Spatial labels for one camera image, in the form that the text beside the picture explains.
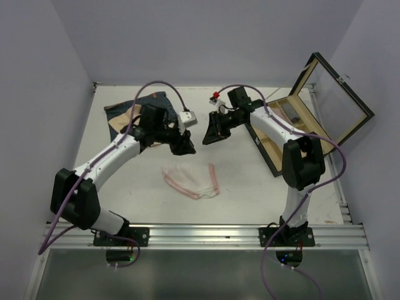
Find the black mounting bracket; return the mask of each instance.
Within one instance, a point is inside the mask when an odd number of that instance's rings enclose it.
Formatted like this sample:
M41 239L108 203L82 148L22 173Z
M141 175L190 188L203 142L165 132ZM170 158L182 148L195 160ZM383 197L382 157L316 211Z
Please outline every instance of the black mounting bracket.
M279 227L260 227L258 229L260 246L265 247L269 238L279 229ZM298 247L302 241L303 247L314 247L315 240L313 229L307 227L305 231L291 236L289 239L284 239L282 235L278 234L271 243L271 247Z
M94 232L93 246L96 247L123 247L129 243L119 239L113 239L102 231ZM149 244L150 229L148 227L129 227L129 237L135 240L140 247L147 247Z

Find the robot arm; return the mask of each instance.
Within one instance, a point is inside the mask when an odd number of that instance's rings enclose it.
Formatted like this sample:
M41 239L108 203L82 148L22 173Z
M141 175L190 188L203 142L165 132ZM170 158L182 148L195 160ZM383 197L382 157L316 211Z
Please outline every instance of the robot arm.
M283 151L282 175L289 186L286 208L279 220L279 223L283 224L299 205L307 190L316 184L325 172L321 142L283 129L266 114L263 102L251 101L243 87L233 89L228 92L228 96L234 110L226 114L219 110L210 112L209 126L202 143L208 145L222 141L231 135L230 129L242 124L250 124L269 136ZM217 103L215 98L211 98L211 101ZM279 116L274 117L293 131L300 131ZM289 221L287 230L282 232L287 238L307 228L308 204L309 198Z
M127 129L100 154L90 159L87 163L73 171L62 169L56 174L51 199L51 211L57 213L67 193L76 183L78 178L87 170L82 182L69 200L61 217L73 225L85 230L93 229L108 234L130 238L132 236L129 221L111 211L102 208L99 204L98 191L101 186L127 161L142 153L154 142L168 144L174 155L196 153L190 140L190 132L184 127L190 121L195 124L194 115L186 120L179 120L174 127L169 127L164 122L166 110L148 105L143 109L140 122L133 126L121 143L118 143Z

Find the gray wall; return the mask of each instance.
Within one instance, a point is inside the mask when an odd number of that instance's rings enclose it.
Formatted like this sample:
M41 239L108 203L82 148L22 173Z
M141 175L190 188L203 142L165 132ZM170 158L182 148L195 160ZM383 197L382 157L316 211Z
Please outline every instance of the gray wall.
M362 0L52 0L91 79L282 85L331 58Z
M21 299L49 212L71 167L91 82L47 0L0 1L0 299Z
M343 145L349 167L342 184L354 220L365 225L386 299L400 293L399 11L396 0L365 0L331 59L376 113Z

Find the white table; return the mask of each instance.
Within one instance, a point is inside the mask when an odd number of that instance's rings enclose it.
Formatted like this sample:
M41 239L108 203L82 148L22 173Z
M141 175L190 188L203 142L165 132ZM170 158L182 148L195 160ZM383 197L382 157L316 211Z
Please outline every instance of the white table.
M85 163L109 142L109 129L103 107L134 97L139 86L99 86L87 120L76 166ZM167 145L145 150L126 163L99 192L103 208L121 214L132 223L183 224L267 224L278 222L286 202L287 186L282 177L274 178L244 126L232 130L222 142L203 146L208 126L208 103L218 87L178 87L186 106L196 113L199 124L191 127L195 155L173 156ZM275 88L261 88L269 95ZM178 97L166 86L151 86L142 96L166 91L176 111L181 111ZM259 99L247 91L253 100ZM287 96L289 89L279 90L269 99ZM228 96L221 99L229 103ZM161 166L170 163L198 161L213 163L221 190L211 199L193 200L168 186ZM321 180L331 178L330 164ZM309 205L310 224L343 224L338 195L332 184L313 192Z

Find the tan fabric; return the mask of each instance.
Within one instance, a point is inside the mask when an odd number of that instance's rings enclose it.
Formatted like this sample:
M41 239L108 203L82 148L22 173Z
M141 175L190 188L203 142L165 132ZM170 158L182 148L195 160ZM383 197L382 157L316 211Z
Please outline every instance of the tan fabric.
M135 104L135 110L133 112L133 117L135 118L137 115L139 115L140 113L140 109L142 108L142 106ZM117 117L112 118L110 121L108 121L108 124L110 124L110 126L112 128L114 128L114 130L117 133L121 132L121 129L123 127L125 127L126 125L129 124L129 119L131 117L131 113L132 113L132 108L129 108L126 112L124 112L123 114L120 114ZM136 120L135 125L139 124L139 119Z

